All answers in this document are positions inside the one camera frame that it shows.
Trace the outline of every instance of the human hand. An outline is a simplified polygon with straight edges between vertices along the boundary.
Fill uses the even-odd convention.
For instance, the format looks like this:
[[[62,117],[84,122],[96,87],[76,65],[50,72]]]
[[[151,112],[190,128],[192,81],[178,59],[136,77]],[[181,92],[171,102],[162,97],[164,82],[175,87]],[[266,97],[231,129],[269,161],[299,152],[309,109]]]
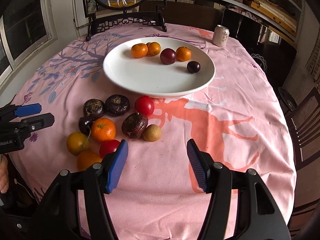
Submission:
[[[2,155],[0,162],[0,192],[6,193],[9,188],[8,160]]]

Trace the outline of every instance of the tomato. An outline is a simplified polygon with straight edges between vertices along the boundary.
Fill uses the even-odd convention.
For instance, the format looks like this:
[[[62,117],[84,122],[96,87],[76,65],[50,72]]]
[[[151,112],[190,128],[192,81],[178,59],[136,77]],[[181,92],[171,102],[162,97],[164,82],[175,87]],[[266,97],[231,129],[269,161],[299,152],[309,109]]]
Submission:
[[[99,150],[100,157],[103,159],[103,157],[106,154],[113,153],[117,150],[120,142],[118,140],[107,140],[104,141]]]
[[[134,103],[134,108],[138,113],[151,116],[155,110],[155,103],[147,96],[140,97]]]

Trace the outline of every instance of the plate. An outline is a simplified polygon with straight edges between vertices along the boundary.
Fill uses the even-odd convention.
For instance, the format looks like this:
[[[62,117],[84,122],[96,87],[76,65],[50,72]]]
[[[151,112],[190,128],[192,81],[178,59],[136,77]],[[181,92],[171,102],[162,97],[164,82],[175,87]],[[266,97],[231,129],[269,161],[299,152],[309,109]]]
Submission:
[[[133,58],[131,47],[138,43],[158,42],[161,51],[166,48],[174,51],[179,47],[191,50],[189,61],[197,61],[201,65],[198,73],[191,74],[187,63],[176,61],[165,65],[160,54],[154,57]],[[112,49],[103,61],[106,77],[116,86],[153,98],[181,97],[199,91],[209,85],[216,69],[212,59],[196,46],[172,38],[140,38],[119,44]]]

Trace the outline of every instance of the pink fabric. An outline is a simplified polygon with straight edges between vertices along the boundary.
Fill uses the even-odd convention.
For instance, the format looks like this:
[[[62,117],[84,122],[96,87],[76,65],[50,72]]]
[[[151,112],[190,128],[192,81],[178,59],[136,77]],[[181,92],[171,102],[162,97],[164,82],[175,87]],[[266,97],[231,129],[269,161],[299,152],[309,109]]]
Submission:
[[[23,179],[40,200],[62,169],[76,171],[76,157],[66,147],[70,133],[78,130],[82,106],[90,98],[103,101],[112,94],[139,96],[112,85],[104,76],[102,61],[110,49],[140,37],[171,37],[203,49],[216,65],[216,76],[203,90],[183,98],[155,99],[149,123],[162,127],[161,140],[129,141],[129,155],[117,189],[106,201],[120,240],[197,239],[210,195],[200,192],[186,154],[193,138],[201,151],[231,169],[254,168],[268,186],[288,222],[293,207],[296,172],[293,149],[284,115],[264,72],[232,38],[225,48],[211,44],[212,32],[167,24],[159,28],[127,24],[73,41],[41,66],[14,104],[40,103],[42,113],[55,116],[52,127],[32,133],[25,149],[11,153]],[[116,139],[124,139],[125,117],[111,117]],[[98,152],[99,144],[90,140]],[[225,237],[233,235],[236,198]],[[89,232],[79,193],[81,226]]]

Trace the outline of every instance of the tangerine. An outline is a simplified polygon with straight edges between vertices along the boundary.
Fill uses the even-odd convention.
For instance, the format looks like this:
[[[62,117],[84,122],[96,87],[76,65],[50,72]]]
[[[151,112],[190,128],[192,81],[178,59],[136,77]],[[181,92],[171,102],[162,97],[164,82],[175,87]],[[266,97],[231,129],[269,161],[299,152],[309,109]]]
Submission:
[[[91,127],[91,136],[98,142],[113,140],[116,136],[116,126],[109,118],[100,118]]]
[[[179,47],[176,50],[177,59],[180,61],[187,61],[191,59],[191,50],[187,47]]]
[[[83,133],[74,132],[67,139],[67,148],[72,155],[77,156],[80,152],[89,149],[89,141]]]
[[[148,54],[148,46],[144,43],[139,43],[131,47],[131,55],[135,58],[141,58]]]
[[[94,163],[102,162],[102,158],[92,151],[83,151],[77,157],[77,169],[78,171],[85,171]]]
[[[149,55],[150,56],[155,56],[155,55],[158,55],[161,52],[161,46],[157,42],[152,42],[152,43],[149,44],[148,50],[149,50]]]

